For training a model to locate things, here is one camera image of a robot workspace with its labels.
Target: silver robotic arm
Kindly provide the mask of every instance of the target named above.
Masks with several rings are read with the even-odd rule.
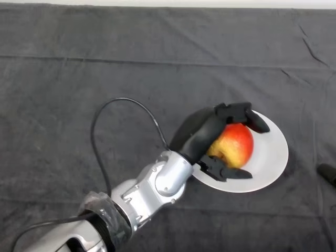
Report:
[[[111,198],[115,211],[118,211],[115,214],[120,214],[130,228],[130,235],[120,230],[116,231],[116,235],[130,238],[160,208],[174,204],[182,196],[192,173],[193,167],[186,158],[174,151],[164,151],[155,163],[142,170],[137,179],[127,180],[114,188]],[[26,252],[114,251],[118,244],[112,242],[112,247],[110,241],[106,241],[109,238],[104,233],[106,229],[97,228],[97,220],[98,215],[95,222],[81,220],[61,224]]]
[[[147,165],[138,178],[127,180],[110,190],[93,131],[101,110],[117,100],[131,101],[146,110],[168,150]],[[108,194],[89,194],[82,204],[80,221],[75,218],[72,221],[76,222],[58,225],[25,252],[114,252],[150,221],[160,208],[181,198],[193,166],[200,162],[228,123],[244,123],[258,133],[269,131],[265,122],[251,110],[251,103],[228,106],[222,103],[187,117],[167,146],[158,123],[145,106],[129,98],[116,98],[104,103],[94,116],[91,141]]]

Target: gray cloth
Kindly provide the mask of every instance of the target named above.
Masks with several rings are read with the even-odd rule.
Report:
[[[336,165],[335,26],[326,10],[0,5],[1,250],[20,228],[74,215],[105,190],[90,122],[100,103],[126,96],[168,140],[197,109],[250,101],[283,131],[289,162],[252,193],[191,179],[122,251],[335,251],[336,191],[316,174]],[[113,185],[163,150],[126,102],[102,114],[97,139]]]

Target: apple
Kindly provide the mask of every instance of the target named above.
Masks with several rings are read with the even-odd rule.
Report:
[[[241,123],[228,124],[207,151],[208,156],[217,156],[229,167],[241,168],[253,152],[253,136]]]

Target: wire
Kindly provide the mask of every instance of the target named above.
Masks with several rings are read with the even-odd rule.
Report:
[[[112,193],[112,186],[111,186],[111,182],[110,182],[110,179],[109,179],[109,176],[107,174],[107,171],[106,171],[106,168],[103,164],[103,161],[101,159],[101,156],[98,152],[98,149],[97,149],[97,145],[96,145],[96,139],[95,139],[95,127],[96,127],[96,123],[97,123],[97,120],[99,118],[99,115],[101,113],[101,111],[109,104],[115,102],[115,101],[130,101],[132,103],[135,103],[136,105],[140,106],[142,109],[144,109],[147,114],[151,117],[151,119],[153,120],[154,124],[155,124],[155,127],[156,127],[156,130],[157,132],[159,133],[160,135],[160,138],[161,138],[161,141],[164,145],[164,147],[169,150],[169,147],[168,147],[168,144],[166,142],[166,139],[164,138],[164,135],[162,133],[162,130],[155,118],[155,116],[153,115],[153,113],[143,104],[141,104],[140,102],[136,101],[136,100],[133,100],[131,98],[126,98],[126,97],[118,97],[118,98],[114,98],[112,100],[109,100],[105,103],[103,103],[95,112],[95,115],[93,116],[93,119],[92,119],[92,123],[91,123],[91,129],[90,129],[90,138],[91,138],[91,145],[92,145],[92,148],[93,148],[93,152],[96,156],[96,159],[97,159],[97,162],[98,162],[98,165],[100,167],[100,170],[103,174],[103,177],[104,177],[104,180],[105,180],[105,183],[106,183],[106,188],[107,188],[107,194],[109,195],[109,197],[111,197],[111,193]]]
[[[71,223],[71,222],[77,222],[77,221],[83,221],[89,217],[94,216],[95,213],[89,213],[86,215],[81,215],[81,216],[77,216],[77,217],[71,217],[71,218],[66,218],[66,219],[51,219],[51,220],[47,220],[45,222],[39,222],[39,223],[35,223],[31,226],[29,226],[28,228],[22,230],[20,233],[18,233],[11,245],[10,248],[10,252],[14,252],[15,246],[18,242],[18,240],[21,238],[21,236],[23,236],[25,233],[27,233],[28,231],[35,229],[35,228],[39,228],[39,227],[47,227],[47,226],[53,226],[53,225],[59,225],[59,224],[64,224],[64,223]]]
[[[109,105],[109,104],[111,104],[115,101],[130,101],[130,102],[133,102],[133,103],[137,104],[141,108],[143,108],[147,112],[147,114],[151,117],[151,119],[153,120],[153,122],[155,124],[155,127],[156,127],[156,130],[160,135],[161,141],[162,141],[165,149],[169,150],[169,146],[166,142],[166,139],[164,138],[164,135],[162,133],[162,130],[161,130],[156,118],[154,117],[153,113],[146,106],[144,106],[143,104],[141,104],[140,102],[138,102],[136,100],[133,100],[131,98],[126,98],[126,97],[115,98],[115,99],[112,99],[112,100],[109,100],[109,101],[103,103],[96,110],[95,115],[93,116],[92,123],[91,123],[91,128],[90,128],[90,139],[91,139],[91,145],[92,145],[92,148],[93,148],[94,155],[96,156],[98,165],[100,167],[100,170],[103,174],[103,177],[104,177],[104,180],[105,180],[105,183],[106,183],[107,194],[109,195],[109,197],[111,197],[112,186],[111,186],[111,182],[110,182],[109,176],[107,174],[107,171],[105,169],[105,166],[102,162],[101,156],[100,156],[100,154],[98,152],[98,149],[97,149],[96,139],[95,139],[95,136],[94,136],[94,134],[95,134],[94,129],[96,127],[96,123],[97,123],[97,120],[99,118],[99,115],[100,115],[101,111],[107,105]],[[28,231],[30,231],[32,229],[39,228],[39,227],[47,227],[47,226],[52,226],[52,225],[59,225],[59,224],[64,224],[64,223],[77,222],[79,220],[82,221],[82,220],[85,220],[85,219],[87,219],[87,218],[89,218],[93,215],[95,215],[95,213],[89,213],[89,214],[86,214],[86,215],[81,215],[81,216],[78,216],[78,217],[71,217],[71,218],[66,218],[66,219],[53,219],[53,220],[48,220],[48,221],[45,221],[45,222],[39,222],[39,223],[32,224],[31,226],[27,227],[26,229],[22,230],[19,234],[17,234],[17,236],[15,237],[15,239],[14,239],[12,245],[11,245],[10,252],[14,252],[14,249],[15,249],[15,246],[16,246],[18,240],[25,233],[27,233]]]

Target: white plate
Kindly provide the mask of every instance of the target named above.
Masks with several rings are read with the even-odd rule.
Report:
[[[247,193],[262,189],[273,183],[284,171],[288,161],[288,146],[281,130],[266,116],[254,111],[267,123],[270,132],[253,135],[254,148],[250,160],[242,169],[249,171],[253,178],[246,180],[228,179],[216,181],[194,165],[194,177],[215,189],[231,193]]]

